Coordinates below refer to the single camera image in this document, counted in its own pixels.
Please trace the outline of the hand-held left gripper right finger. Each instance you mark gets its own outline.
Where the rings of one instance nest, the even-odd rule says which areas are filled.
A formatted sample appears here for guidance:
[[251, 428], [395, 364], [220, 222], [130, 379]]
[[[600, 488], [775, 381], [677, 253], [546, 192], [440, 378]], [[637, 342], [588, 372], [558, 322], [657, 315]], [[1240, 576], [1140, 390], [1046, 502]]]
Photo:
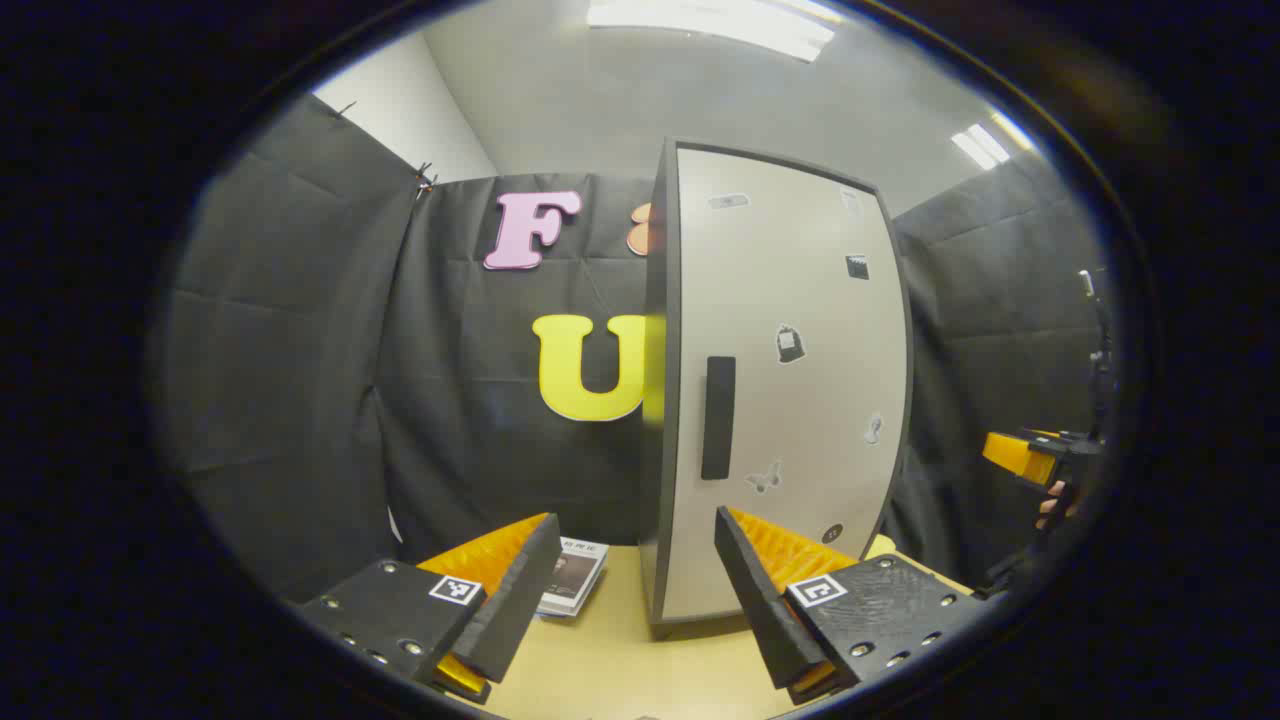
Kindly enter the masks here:
[[918, 665], [986, 610], [893, 553], [855, 560], [727, 506], [714, 547], [771, 680], [795, 705]]

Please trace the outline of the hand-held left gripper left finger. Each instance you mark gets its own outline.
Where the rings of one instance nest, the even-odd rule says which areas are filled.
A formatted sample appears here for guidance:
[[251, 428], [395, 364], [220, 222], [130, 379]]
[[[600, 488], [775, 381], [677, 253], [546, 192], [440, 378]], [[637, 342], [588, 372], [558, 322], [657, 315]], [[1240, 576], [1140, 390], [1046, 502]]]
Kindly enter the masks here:
[[298, 606], [352, 653], [483, 705], [506, 679], [561, 555], [540, 512], [412, 564], [379, 559]]

